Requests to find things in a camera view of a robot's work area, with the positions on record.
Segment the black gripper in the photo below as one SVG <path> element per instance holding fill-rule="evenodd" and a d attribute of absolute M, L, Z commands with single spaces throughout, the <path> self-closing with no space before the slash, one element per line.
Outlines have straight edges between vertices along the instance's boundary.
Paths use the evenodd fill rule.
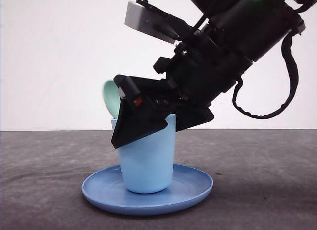
<path fill-rule="evenodd" d="M 111 142 L 114 148 L 130 144 L 167 127 L 176 115 L 176 132 L 210 122 L 211 102 L 228 91 L 252 62 L 230 46 L 195 32 L 181 42 L 172 58 L 160 57 L 154 65 L 161 80 L 117 75 L 119 116 Z"/>

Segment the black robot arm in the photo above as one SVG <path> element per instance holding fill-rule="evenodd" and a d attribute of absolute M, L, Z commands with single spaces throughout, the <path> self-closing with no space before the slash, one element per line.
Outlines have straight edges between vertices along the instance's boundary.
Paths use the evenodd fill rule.
<path fill-rule="evenodd" d="M 211 102 L 221 93 L 242 87 L 242 74 L 281 42 L 282 56 L 290 78 L 287 100 L 273 118 L 292 101 L 298 85 L 298 69 L 291 53 L 292 38 L 303 32 L 302 12 L 317 0 L 190 0 L 202 17 L 194 26 L 149 4 L 130 2 L 125 24 L 130 28 L 174 43 L 172 58 L 160 57 L 154 70 L 162 80 L 117 75 L 121 105 L 112 144 L 119 148 L 167 127 L 175 114 L 181 131 L 213 120 Z"/>

